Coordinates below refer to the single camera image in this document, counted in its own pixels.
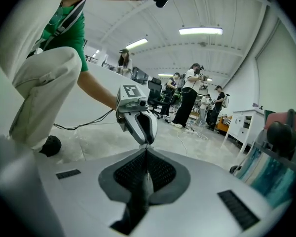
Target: office chair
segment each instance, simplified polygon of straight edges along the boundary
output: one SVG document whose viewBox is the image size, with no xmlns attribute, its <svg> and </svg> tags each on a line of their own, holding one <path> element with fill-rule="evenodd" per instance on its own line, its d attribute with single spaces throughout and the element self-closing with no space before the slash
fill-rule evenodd
<svg viewBox="0 0 296 237">
<path fill-rule="evenodd" d="M 151 112 L 157 115 L 157 119 L 160 119 L 160 113 L 155 109 L 158 105 L 167 105 L 168 103 L 161 102 L 160 92 L 162 90 L 161 80 L 153 78 L 148 81 L 148 88 L 150 89 L 148 104 L 152 106 Z"/>
</svg>

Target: white cabinet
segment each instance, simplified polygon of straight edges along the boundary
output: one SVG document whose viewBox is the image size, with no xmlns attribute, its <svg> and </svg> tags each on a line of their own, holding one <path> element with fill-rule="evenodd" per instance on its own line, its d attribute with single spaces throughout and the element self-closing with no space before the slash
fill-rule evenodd
<svg viewBox="0 0 296 237">
<path fill-rule="evenodd" d="M 258 108 L 233 112 L 228 135 L 243 143 L 240 153 L 243 153 L 247 144 L 252 144 L 264 127 L 264 112 Z"/>
</svg>

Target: ceiling light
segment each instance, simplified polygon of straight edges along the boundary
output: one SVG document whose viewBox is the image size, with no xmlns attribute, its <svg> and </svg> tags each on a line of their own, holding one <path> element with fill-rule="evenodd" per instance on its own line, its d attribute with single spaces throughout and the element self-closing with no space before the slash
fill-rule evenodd
<svg viewBox="0 0 296 237">
<path fill-rule="evenodd" d="M 219 27 L 198 27 L 179 29 L 181 35 L 186 34 L 218 34 L 222 35 L 222 28 Z"/>
<path fill-rule="evenodd" d="M 137 42 L 131 43 L 130 45 L 128 45 L 128 46 L 126 47 L 126 49 L 132 49 L 132 48 L 134 48 L 134 47 L 136 47 L 136 46 L 139 46 L 139 45 L 145 44 L 145 43 L 147 43 L 147 42 L 148 42 L 148 40 L 144 38 L 144 39 L 141 39 L 141 40 L 139 40 L 139 41 L 137 41 Z"/>
<path fill-rule="evenodd" d="M 172 74 L 158 74 L 160 77 L 172 77 Z"/>
</svg>

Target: white ceiling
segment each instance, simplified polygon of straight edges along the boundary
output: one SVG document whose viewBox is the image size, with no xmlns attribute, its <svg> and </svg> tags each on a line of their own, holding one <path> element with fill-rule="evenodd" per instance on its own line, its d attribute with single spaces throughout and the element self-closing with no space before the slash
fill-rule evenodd
<svg viewBox="0 0 296 237">
<path fill-rule="evenodd" d="M 160 9 L 152 0 L 87 0 L 85 36 L 116 56 L 147 38 L 147 44 L 131 49 L 131 58 L 150 76 L 181 74 L 197 62 L 212 84 L 225 85 L 250 50 L 267 5 L 267 0 L 170 0 Z M 223 35 L 179 34 L 182 27 L 198 26 L 221 27 Z"/>
</svg>

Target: white shirt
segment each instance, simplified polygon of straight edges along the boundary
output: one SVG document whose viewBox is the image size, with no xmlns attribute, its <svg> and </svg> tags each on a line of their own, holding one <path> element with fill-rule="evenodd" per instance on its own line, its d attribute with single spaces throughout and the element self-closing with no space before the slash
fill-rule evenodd
<svg viewBox="0 0 296 237">
<path fill-rule="evenodd" d="M 207 105 L 205 105 L 205 104 L 208 104 L 207 98 L 206 97 L 202 97 L 201 103 L 202 103 L 202 105 L 201 105 L 200 108 L 201 109 L 206 109 Z"/>
<path fill-rule="evenodd" d="M 190 87 L 193 90 L 195 90 L 196 93 L 198 93 L 199 92 L 199 88 L 200 88 L 200 86 L 202 84 L 201 80 L 194 81 L 194 82 L 191 82 L 191 81 L 188 80 L 189 77 L 196 77 L 196 76 L 198 76 L 198 75 L 195 74 L 194 69 L 189 69 L 186 72 L 186 75 L 185 75 L 185 84 L 184 84 L 183 88 Z"/>
<path fill-rule="evenodd" d="M 129 71 L 122 72 L 122 75 L 129 78 L 129 79 L 132 77 L 132 70 L 133 70 L 132 63 L 133 63 L 132 59 L 129 59 L 127 68 L 123 68 L 123 69 L 130 69 L 130 72 Z"/>
</svg>

